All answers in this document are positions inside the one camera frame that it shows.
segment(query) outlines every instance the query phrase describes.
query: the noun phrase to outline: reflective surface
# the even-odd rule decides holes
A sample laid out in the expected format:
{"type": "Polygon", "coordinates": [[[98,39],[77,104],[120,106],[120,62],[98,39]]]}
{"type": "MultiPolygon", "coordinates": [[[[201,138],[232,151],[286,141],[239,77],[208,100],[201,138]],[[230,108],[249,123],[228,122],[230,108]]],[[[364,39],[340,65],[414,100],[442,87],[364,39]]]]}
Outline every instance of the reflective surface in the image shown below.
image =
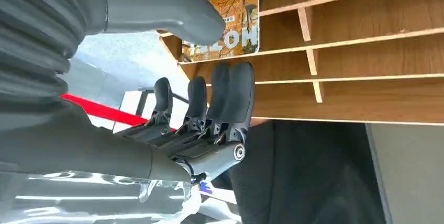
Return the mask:
{"type": "Polygon", "coordinates": [[[183,182],[0,171],[0,222],[180,223],[199,208],[200,195],[194,192],[183,182]]]}

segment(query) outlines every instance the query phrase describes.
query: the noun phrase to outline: wooden cubby shelf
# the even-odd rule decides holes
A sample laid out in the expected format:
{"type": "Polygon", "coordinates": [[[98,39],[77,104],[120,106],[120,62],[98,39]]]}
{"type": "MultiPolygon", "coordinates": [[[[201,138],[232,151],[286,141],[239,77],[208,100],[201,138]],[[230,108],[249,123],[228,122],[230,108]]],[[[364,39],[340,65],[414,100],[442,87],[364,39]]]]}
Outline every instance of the wooden cubby shelf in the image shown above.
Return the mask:
{"type": "MultiPolygon", "coordinates": [[[[192,79],[252,64],[253,116],[444,125],[444,0],[260,0],[259,52],[181,63],[192,79]]],[[[180,60],[182,41],[161,38],[180,60]]]]}

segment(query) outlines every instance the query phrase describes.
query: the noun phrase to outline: red stripe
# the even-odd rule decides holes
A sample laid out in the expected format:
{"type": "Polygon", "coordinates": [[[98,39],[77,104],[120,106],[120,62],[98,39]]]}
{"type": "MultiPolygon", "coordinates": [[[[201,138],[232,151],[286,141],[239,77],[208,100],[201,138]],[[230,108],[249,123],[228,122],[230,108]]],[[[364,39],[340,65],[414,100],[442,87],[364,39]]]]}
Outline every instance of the red stripe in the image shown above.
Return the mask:
{"type": "Polygon", "coordinates": [[[129,113],[125,113],[120,110],[116,110],[114,108],[101,105],[81,97],[76,97],[71,94],[64,94],[60,96],[63,99],[69,100],[73,103],[80,105],[88,115],[96,116],[99,118],[109,119],[111,121],[116,121],[120,123],[124,123],[131,126],[136,126],[145,122],[148,122],[147,119],[144,119],[139,116],[135,116],[129,113]]]}

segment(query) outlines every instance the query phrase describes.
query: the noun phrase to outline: black fabric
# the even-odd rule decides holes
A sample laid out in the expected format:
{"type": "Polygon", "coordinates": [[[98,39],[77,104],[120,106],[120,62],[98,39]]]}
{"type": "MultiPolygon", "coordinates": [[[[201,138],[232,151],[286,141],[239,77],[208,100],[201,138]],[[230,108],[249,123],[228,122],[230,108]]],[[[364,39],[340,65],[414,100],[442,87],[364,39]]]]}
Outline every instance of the black fabric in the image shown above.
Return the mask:
{"type": "Polygon", "coordinates": [[[384,223],[363,124],[269,121],[229,171],[244,224],[384,223]]]}

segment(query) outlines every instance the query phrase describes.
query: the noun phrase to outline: magazine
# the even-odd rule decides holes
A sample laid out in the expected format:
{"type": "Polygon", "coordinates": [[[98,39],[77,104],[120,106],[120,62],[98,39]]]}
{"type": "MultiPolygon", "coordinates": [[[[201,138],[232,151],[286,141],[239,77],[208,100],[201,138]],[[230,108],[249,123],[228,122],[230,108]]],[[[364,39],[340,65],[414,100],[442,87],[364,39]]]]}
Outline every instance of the magazine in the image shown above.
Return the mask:
{"type": "Polygon", "coordinates": [[[225,20],[222,37],[213,45],[183,42],[182,62],[209,61],[259,50],[259,0],[208,0],[225,20]]]}

